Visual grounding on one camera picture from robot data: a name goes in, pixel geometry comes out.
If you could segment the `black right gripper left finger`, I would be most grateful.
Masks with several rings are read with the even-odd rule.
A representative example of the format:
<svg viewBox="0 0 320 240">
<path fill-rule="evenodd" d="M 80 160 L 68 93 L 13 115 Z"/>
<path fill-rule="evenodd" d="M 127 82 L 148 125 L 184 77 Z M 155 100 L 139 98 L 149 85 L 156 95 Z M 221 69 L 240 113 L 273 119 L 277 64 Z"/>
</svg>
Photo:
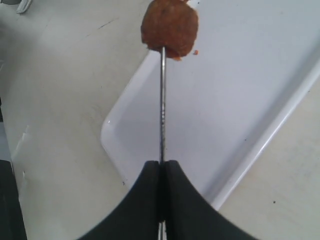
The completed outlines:
<svg viewBox="0 0 320 240">
<path fill-rule="evenodd" d="M 119 205 L 81 240 L 157 240 L 158 161 L 147 161 Z"/>
</svg>

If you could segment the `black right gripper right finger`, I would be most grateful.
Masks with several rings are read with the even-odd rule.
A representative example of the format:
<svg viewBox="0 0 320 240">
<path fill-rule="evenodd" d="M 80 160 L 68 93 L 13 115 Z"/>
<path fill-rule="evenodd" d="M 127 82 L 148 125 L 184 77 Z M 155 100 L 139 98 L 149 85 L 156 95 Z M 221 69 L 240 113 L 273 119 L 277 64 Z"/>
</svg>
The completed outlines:
<svg viewBox="0 0 320 240">
<path fill-rule="evenodd" d="M 168 240 L 254 240 L 216 211 L 176 160 L 163 164 L 163 216 Z"/>
</svg>

